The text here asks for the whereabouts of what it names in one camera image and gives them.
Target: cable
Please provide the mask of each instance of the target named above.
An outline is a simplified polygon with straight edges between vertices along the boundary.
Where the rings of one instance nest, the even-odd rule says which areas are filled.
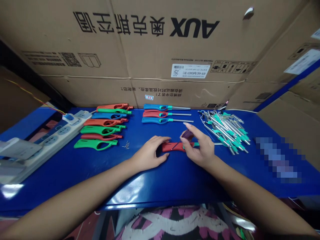
[[[61,113],[62,115],[66,115],[63,111],[61,111],[61,110],[59,110],[59,109],[56,109],[56,108],[54,108],[54,107],[51,107],[51,106],[49,106],[48,104],[45,104],[43,101],[41,101],[41,100],[40,100],[39,98],[37,98],[35,95],[33,95],[33,93],[31,93],[31,92],[27,91],[26,89],[24,89],[23,87],[21,87],[18,83],[14,82],[14,81],[11,81],[11,80],[8,80],[8,79],[6,79],[6,78],[4,78],[4,79],[7,80],[8,82],[11,82],[11,83],[17,85],[20,89],[22,89],[23,91],[29,93],[35,100],[39,101],[40,103],[42,103],[42,104],[45,105],[46,107],[48,107],[48,108],[50,108],[50,109],[52,109],[52,110],[55,110],[55,111]]]
[[[288,197],[295,205],[297,205],[299,208],[301,208],[302,210],[304,210],[304,208],[302,208],[298,203],[296,203],[292,198]]]
[[[228,111],[244,111],[244,112],[252,112],[252,113],[258,113],[258,112],[254,112],[254,111],[249,111],[249,110],[243,110],[243,109],[228,109]]]

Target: hand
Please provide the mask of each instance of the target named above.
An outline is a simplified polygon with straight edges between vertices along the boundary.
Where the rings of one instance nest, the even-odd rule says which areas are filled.
[[[130,161],[134,167],[138,168],[138,171],[144,171],[151,168],[158,167],[161,163],[167,160],[169,153],[166,153],[160,157],[156,156],[156,150],[160,144],[169,142],[170,137],[153,136],[150,138],[140,149],[137,151]]]
[[[193,148],[187,139],[180,137],[188,158],[190,158],[200,167],[210,167],[214,163],[215,159],[218,158],[216,155],[214,155],[214,143],[212,142],[211,138],[205,135],[195,126],[189,123],[184,124],[186,125],[187,129],[189,129],[189,131],[191,131],[193,135],[198,139],[200,145],[200,149]]]

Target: forearm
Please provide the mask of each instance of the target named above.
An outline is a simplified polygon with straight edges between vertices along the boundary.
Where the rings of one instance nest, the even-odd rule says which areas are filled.
[[[270,192],[237,172],[221,159],[206,170],[257,226],[271,234],[318,234],[291,208]]]
[[[1,239],[61,239],[138,172],[127,160],[89,178],[30,211],[9,227]]]

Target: fingernail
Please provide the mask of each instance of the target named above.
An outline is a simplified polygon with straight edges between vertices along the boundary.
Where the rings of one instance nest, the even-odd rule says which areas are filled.
[[[192,125],[190,123],[186,123],[186,122],[183,122],[184,125],[186,125],[187,127],[191,127]]]
[[[187,139],[185,139],[183,137],[180,137],[180,140],[181,140],[182,143],[186,143],[188,141]]]

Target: yellow wire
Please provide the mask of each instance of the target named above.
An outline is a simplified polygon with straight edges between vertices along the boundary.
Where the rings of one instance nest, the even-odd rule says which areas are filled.
[[[61,110],[59,110],[59,109],[57,109],[57,108],[55,108],[55,107],[51,107],[51,106],[48,105],[48,104],[45,104],[43,101],[41,101],[41,100],[40,100],[39,98],[37,98],[35,95],[33,95],[33,93],[31,93],[31,92],[27,91],[26,89],[24,89],[23,87],[21,87],[18,83],[14,82],[14,81],[11,81],[11,80],[8,80],[8,79],[6,79],[6,78],[5,78],[5,80],[7,80],[8,82],[11,82],[11,83],[17,85],[20,89],[22,89],[23,91],[29,93],[35,100],[39,101],[39,102],[42,103],[43,105],[45,105],[45,106],[47,106],[47,107],[49,107],[49,108],[51,108],[51,109],[53,109],[53,110],[56,110],[56,111],[60,112],[62,115],[66,115],[63,111],[61,111]]]

